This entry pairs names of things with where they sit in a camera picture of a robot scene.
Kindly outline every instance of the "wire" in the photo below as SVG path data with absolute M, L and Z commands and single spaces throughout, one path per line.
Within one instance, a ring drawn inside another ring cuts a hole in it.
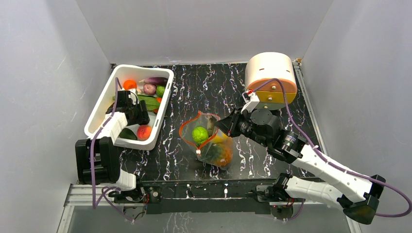
M 143 199 L 144 199 L 144 197 L 145 197 L 146 195 L 143 193 L 143 196 L 142 196 L 142 198 L 140 199 L 140 200 L 136 200 L 136 201 L 132 201 L 132 202 L 141 202 Z
M 302 212 L 303 210 L 303 203 L 305 202 L 305 199 L 302 199 L 302 203 L 300 204 L 300 208 L 298 210 L 298 212 L 296 213 L 295 216 L 291 217 L 291 218 L 287 218 L 286 221 L 290 221 L 290 220 L 294 220 L 295 218 L 297 218 L 299 216 L 299 214 Z
M 96 142 L 96 138 L 97 136 L 99 136 L 99 134 L 102 132 L 103 127 L 112 119 L 112 117 L 115 114 L 116 111 L 116 105 L 117 105 L 117 99 L 118 99 L 118 85 L 121 88 L 121 84 L 119 81 L 119 78 L 116 77 L 115 78 L 116 84 L 115 84 L 115 102 L 113 104 L 113 109 L 112 109 L 112 113 L 110 114 L 109 118 L 107 118 L 107 120 L 103 123 L 103 125 L 97 130 L 97 132 L 94 134 L 93 139 L 91 140 L 91 145 L 90 145 L 90 172 L 91 172 L 91 186 L 92 186 L 92 195 L 93 195 L 93 209 L 96 209 L 97 204 L 96 204 L 96 176 L 94 173 L 94 144 Z
M 289 206 L 293 206 L 294 203 L 295 203 L 295 198 L 292 198 L 292 202 Z
M 143 205 L 144 205 L 144 211 L 146 211 L 146 210 L 147 210 L 147 203 L 149 203 L 149 194 L 147 194 L 147 201 L 146 201 L 146 204 L 144 204 L 144 203 L 143 203 Z
M 135 96 L 136 96 L 136 102 L 139 102 L 139 97 L 137 97 L 137 95 L 136 95 L 133 91 L 131 91 L 130 93 L 132 93 L 133 95 L 135 95 Z
M 137 207 L 135 207 L 135 206 L 123 206 L 123 213 L 125 214 L 126 213 L 126 210 L 128 210 L 128 209 L 136 209 Z
M 109 190 L 113 190 L 116 189 L 116 191 L 119 191 L 117 187 L 103 187 L 102 188 L 102 195 L 100 196 L 99 199 L 101 199 L 101 197 L 103 196 L 104 199 L 106 200 L 106 202 L 108 202 L 119 214 L 123 215 L 127 220 L 131 221 L 132 223 L 135 222 L 135 220 L 129 216 L 127 216 L 125 213 L 123 213 L 123 211 L 121 211 L 119 208 L 117 208 L 107 197 L 106 197 L 106 192 Z
M 138 213 L 138 215 L 136 215 L 136 217 L 135 217 L 135 219 L 134 219 L 134 220 L 136 220 L 136 218 L 137 218 L 137 217 L 139 217 L 139 215 L 141 215 L 141 214 L 143 214 L 143 215 L 142 215 L 142 217 L 143 217 L 143 216 L 144 216 L 144 213 L 145 213 L 144 211 L 142 211 L 142 212 Z
M 312 148 L 315 148 L 315 145 L 314 145 L 314 143 L 312 142 L 312 140 L 309 138 L 309 136 L 308 136 L 308 135 L 295 123 L 295 121 L 293 120 L 291 111 L 290 111 L 290 109 L 289 109 L 288 101 L 287 101 L 287 98 L 286 98 L 285 87 L 283 86 L 282 82 L 281 82 L 279 79 L 277 79 L 277 78 L 270 79 L 270 80 L 266 81 L 264 84 L 260 85 L 260 86 L 259 86 L 258 88 L 256 88 L 255 90 L 253 90 L 252 92 L 256 92 L 257 90 L 259 90 L 260 88 L 262 88 L 264 85 L 266 85 L 266 84 L 268 84 L 268 83 L 270 83 L 270 82 L 272 82 L 272 81 L 277 81 L 277 82 L 280 84 L 280 87 L 282 88 L 283 100 L 284 100 L 285 105 L 286 105 L 286 111 L 288 112 L 288 116 L 289 116 L 289 119 L 291 120 L 292 124 L 293 124 L 294 127 L 296 127 L 296 128 L 298 129 L 298 131 L 307 139 L 307 141 L 309 142 L 309 145 L 310 145 Z M 325 158 L 319 150 L 313 149 L 313 151 L 319 156 L 319 158 L 321 158 L 325 163 L 331 165 L 333 168 L 335 168 L 335 169 L 337 169 L 337 170 L 339 170 L 339 171 L 342 171 L 342 172 L 346 172 L 347 174 L 350 174 L 350 175 L 353 175 L 353 176 L 356 176 L 356 177 L 359 177 L 359 178 L 363 178 L 363 179 L 369 180 L 370 182 L 377 183 L 377 184 L 379 184 L 379 185 L 382 185 L 382 186 L 384 186 L 384 187 L 387 187 L 387 188 L 389 188 L 389 189 L 397 192 L 399 195 L 401 195 L 401 196 L 406 200 L 406 202 L 408 203 L 408 209 L 407 209 L 405 212 L 403 212 L 403 213 L 395 214 L 395 215 L 376 213 L 376 214 L 375 214 L 376 216 L 380 216 L 380 217 L 403 217 L 403 216 L 406 216 L 406 215 L 408 215 L 408 214 L 410 214 L 410 213 L 412 212 L 412 201 L 411 201 L 411 199 L 409 199 L 408 196 L 406 196 L 406 194 L 404 194 L 404 193 L 403 193 L 402 191 L 400 191 L 398 188 L 396 188 L 396 187 L 394 187 L 394 186 L 392 186 L 392 185 L 390 185 L 390 184 L 387 184 L 387 183 L 385 183 L 385 182 L 382 182 L 382 181 L 379 181 L 379 180 L 370 178 L 370 177 L 368 177 L 368 176 L 361 175 L 361 174 L 358 174 L 358 173 L 353 172 L 353 171 L 348 171 L 348 170 L 346 170 L 346 169 L 344 169 L 344 168 L 342 168 L 342 167 L 340 167 L 340 166 L 338 166 L 338 165 L 336 165 L 336 164 L 334 164 L 334 163 L 332 163 L 332 162 L 329 162 L 329 161 L 327 160 L 327 158 Z

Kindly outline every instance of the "peach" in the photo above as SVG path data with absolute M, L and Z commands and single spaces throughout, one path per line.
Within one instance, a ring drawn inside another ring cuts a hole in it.
M 137 129 L 137 138 L 141 141 L 149 139 L 152 127 L 150 125 L 141 125 Z

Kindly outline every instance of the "yellow base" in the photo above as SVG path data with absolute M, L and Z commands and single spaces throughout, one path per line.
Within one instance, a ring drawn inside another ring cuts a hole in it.
M 282 92 L 275 92 L 275 91 L 257 91 L 257 97 L 259 97 L 259 101 L 263 103 L 285 103 L 283 100 L 283 93 Z M 295 99 L 296 93 L 286 93 L 286 99 L 288 103 L 292 103 Z

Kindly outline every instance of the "orange fruit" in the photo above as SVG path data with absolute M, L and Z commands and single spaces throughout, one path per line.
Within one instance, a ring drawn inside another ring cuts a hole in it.
M 137 129 L 137 138 L 141 141 L 149 139 L 152 127 L 150 125 L 141 125 Z
M 133 81 L 133 80 L 126 80 L 126 81 L 123 83 L 123 88 L 124 88 L 125 90 L 130 90 L 130 89 L 133 89 L 133 88 L 137 88 L 137 83 L 136 83 L 135 81 Z
M 220 154 L 220 157 L 215 160 L 214 164 L 219 167 L 225 167 L 232 161 L 232 158 L 233 158 L 232 149 L 223 144 L 220 144 L 220 146 L 222 146 L 223 150 L 222 150 L 222 153 Z

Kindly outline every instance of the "orange carrot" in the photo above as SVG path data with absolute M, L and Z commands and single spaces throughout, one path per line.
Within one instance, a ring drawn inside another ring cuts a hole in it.
M 130 89 L 133 89 L 133 88 L 137 88 L 137 83 L 136 83 L 135 81 L 133 81 L 133 80 L 126 80 L 126 81 L 123 83 L 123 88 L 124 88 L 125 90 L 130 90 Z

